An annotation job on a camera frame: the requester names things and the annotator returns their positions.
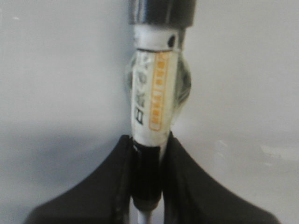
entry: white label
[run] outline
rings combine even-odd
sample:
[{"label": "white label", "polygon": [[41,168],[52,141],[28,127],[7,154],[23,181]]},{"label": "white label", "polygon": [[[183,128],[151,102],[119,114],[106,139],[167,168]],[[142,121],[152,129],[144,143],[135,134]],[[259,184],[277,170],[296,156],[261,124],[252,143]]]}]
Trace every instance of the white label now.
[{"label": "white label", "polygon": [[174,111],[178,53],[137,51],[133,68],[133,138],[146,146],[167,142]]}]

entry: black cap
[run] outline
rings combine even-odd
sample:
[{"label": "black cap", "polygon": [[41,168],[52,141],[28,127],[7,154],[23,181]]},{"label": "black cap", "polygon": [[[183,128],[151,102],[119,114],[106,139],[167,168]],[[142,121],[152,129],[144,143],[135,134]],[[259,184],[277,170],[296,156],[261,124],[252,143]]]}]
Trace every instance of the black cap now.
[{"label": "black cap", "polygon": [[193,23],[196,0],[129,0],[129,23],[186,28]]}]

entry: white wall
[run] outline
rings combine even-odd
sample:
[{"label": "white wall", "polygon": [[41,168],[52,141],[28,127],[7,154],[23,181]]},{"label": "white wall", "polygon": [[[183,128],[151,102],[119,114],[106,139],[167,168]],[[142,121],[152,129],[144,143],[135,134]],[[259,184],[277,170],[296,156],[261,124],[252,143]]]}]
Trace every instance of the white wall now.
[{"label": "white wall", "polygon": [[[173,127],[224,186],[299,220],[299,3],[199,0]],[[130,134],[124,0],[0,0],[0,223],[88,175]]]}]

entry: orange label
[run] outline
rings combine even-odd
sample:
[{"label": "orange label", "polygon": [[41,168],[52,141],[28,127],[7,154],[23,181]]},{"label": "orange label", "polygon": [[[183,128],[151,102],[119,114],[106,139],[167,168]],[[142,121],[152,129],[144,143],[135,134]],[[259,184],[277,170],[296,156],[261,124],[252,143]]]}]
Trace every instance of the orange label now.
[{"label": "orange label", "polygon": [[153,131],[160,131],[162,128],[169,57],[170,52],[155,55],[149,115],[149,128]]}]

